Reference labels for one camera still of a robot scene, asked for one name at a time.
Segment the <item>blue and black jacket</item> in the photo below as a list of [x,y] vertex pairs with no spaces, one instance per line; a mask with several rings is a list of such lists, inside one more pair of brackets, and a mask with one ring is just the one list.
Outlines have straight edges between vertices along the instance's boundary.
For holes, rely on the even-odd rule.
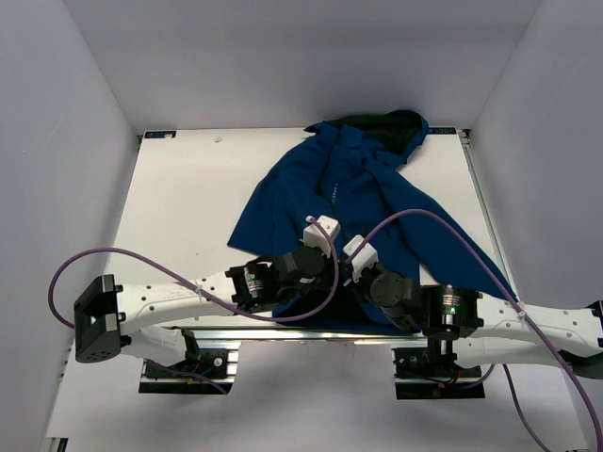
[[512,290],[496,264],[432,197],[399,174],[428,134],[411,110],[321,121],[259,182],[227,242],[255,255],[297,248],[306,218],[336,219],[342,249],[399,211],[370,240],[389,271],[417,280],[425,266],[439,283],[495,298]]

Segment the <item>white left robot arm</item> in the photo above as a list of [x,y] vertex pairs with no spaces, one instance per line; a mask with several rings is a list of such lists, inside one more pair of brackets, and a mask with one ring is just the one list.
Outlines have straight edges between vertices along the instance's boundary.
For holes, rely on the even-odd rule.
[[119,285],[111,274],[95,278],[73,305],[76,360],[100,363],[125,353],[187,376],[200,355],[192,334],[174,322],[227,315],[270,321],[270,312],[310,291],[333,297],[340,225],[325,216],[307,222],[295,250],[199,280]]

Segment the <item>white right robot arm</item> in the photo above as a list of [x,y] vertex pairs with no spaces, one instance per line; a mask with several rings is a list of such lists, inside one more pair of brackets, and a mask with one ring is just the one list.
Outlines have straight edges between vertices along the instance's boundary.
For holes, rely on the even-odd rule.
[[405,333],[420,332],[428,349],[411,364],[445,376],[457,366],[528,363],[602,377],[602,304],[558,309],[523,304],[470,289],[417,281],[389,271],[378,252],[356,235],[342,251],[351,263],[351,286]]

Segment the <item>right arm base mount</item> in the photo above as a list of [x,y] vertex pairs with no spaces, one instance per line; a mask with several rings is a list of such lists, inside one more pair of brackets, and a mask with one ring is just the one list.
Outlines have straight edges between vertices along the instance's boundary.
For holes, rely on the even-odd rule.
[[451,342],[422,347],[392,347],[397,400],[484,399],[484,374],[479,366],[455,363]]

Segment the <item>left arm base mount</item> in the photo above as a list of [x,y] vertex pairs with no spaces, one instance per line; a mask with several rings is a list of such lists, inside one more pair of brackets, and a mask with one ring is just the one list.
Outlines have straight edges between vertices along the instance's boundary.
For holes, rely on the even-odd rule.
[[140,394],[226,396],[236,378],[241,343],[202,339],[192,330],[176,330],[184,340],[183,357],[172,365],[144,360]]

